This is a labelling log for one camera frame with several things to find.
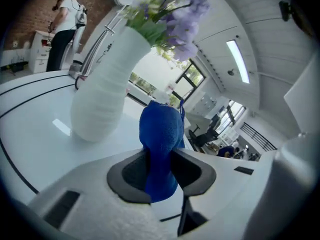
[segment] brick wall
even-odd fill
[[[96,25],[114,6],[113,0],[77,0],[84,5],[87,12],[87,26],[83,33],[81,43],[82,49],[94,31]],[[17,49],[21,49],[24,43],[29,41],[30,44],[35,36],[35,30],[47,31],[49,21],[53,21],[58,11],[52,11],[52,7],[57,0],[29,0],[17,15],[12,23],[8,35],[5,39],[4,49],[13,49],[13,42],[18,41]]]

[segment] white ceiling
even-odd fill
[[[292,19],[282,20],[281,0],[209,1],[212,10],[200,24],[196,44],[220,77],[225,87],[222,94],[260,112],[268,121],[280,122],[279,129],[287,128],[286,134],[298,131],[283,97],[310,61],[316,42]],[[242,83],[238,71],[236,76],[227,74],[237,69],[226,46],[231,39],[236,39],[247,70],[253,72],[250,84]]]

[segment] white vase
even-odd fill
[[[123,28],[104,59],[74,95],[71,125],[77,135],[97,142],[117,128],[131,72],[150,50],[142,35],[130,27]]]

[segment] black pants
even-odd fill
[[[69,29],[60,31],[55,34],[51,42],[48,64],[46,65],[47,72],[60,70],[60,64],[65,49],[74,37],[75,32],[75,29]]]

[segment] drawer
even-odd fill
[[[33,70],[31,69],[31,70],[34,74],[46,72],[47,64],[48,64],[47,59],[37,59],[34,64],[34,69]]]
[[[47,60],[49,58],[51,47],[45,46],[38,50],[36,59],[37,60]]]

